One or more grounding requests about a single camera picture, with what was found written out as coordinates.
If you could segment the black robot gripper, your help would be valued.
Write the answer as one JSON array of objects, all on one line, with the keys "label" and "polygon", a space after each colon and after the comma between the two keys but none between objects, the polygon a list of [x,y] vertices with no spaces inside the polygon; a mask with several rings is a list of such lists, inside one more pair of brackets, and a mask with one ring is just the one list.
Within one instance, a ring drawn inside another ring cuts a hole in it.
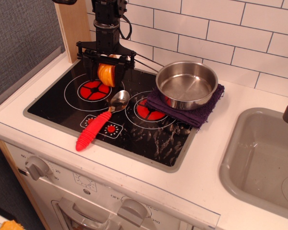
[{"label": "black robot gripper", "polygon": [[76,45],[78,47],[78,59],[82,60],[90,81],[97,79],[99,63],[115,66],[114,92],[118,92],[125,71],[133,69],[135,66],[136,52],[123,47],[120,43],[110,47],[110,49],[104,49],[104,47],[100,49],[97,42],[79,41]]}]

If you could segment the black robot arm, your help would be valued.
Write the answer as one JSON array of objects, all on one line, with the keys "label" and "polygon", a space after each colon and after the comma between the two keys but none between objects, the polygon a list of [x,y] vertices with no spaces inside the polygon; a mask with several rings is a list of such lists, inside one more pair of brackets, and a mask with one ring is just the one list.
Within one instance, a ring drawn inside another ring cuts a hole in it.
[{"label": "black robot arm", "polygon": [[133,69],[136,52],[123,47],[120,38],[120,20],[127,18],[127,1],[125,0],[93,0],[91,2],[95,19],[96,40],[90,41],[89,25],[86,15],[86,4],[75,0],[56,0],[61,34],[70,63],[77,59],[83,62],[88,78],[98,78],[100,64],[114,67],[114,90],[119,86],[128,69]]}]

